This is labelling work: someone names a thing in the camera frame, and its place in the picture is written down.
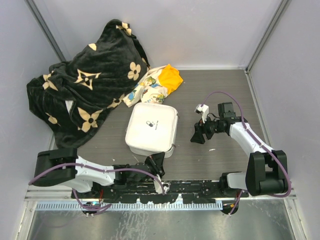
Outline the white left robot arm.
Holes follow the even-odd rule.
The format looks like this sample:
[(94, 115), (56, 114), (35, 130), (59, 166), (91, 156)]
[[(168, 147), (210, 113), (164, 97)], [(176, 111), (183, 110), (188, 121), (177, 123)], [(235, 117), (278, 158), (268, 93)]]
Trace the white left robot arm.
[(153, 180), (155, 192), (166, 194), (169, 187), (162, 183), (165, 174), (165, 153), (154, 153), (135, 165), (101, 165), (78, 155), (76, 148), (42, 151), (37, 155), (34, 177), (29, 185), (36, 187), (66, 186), (95, 198), (100, 186), (126, 186)]

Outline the grey medicine kit case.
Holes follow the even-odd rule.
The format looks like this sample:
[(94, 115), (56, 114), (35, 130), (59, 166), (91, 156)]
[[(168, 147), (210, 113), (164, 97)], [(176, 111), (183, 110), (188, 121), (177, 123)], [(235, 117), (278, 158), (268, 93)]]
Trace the grey medicine kit case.
[(134, 154), (164, 152), (169, 158), (176, 148), (178, 119), (179, 113), (172, 106), (140, 102), (132, 110), (125, 143)]

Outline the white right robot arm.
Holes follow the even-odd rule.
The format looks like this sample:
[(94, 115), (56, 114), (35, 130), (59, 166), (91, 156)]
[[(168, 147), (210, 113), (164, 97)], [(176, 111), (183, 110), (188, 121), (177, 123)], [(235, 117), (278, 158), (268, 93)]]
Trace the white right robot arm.
[(218, 104), (218, 116), (211, 114), (205, 104), (197, 105), (195, 112), (201, 115), (201, 119), (194, 125), (192, 143), (203, 145), (214, 134), (225, 133), (248, 156), (245, 172), (221, 175), (219, 191), (223, 196), (231, 197), (239, 189), (252, 196), (282, 197), (290, 190), (286, 154), (265, 144), (246, 119), (236, 114), (232, 102)]

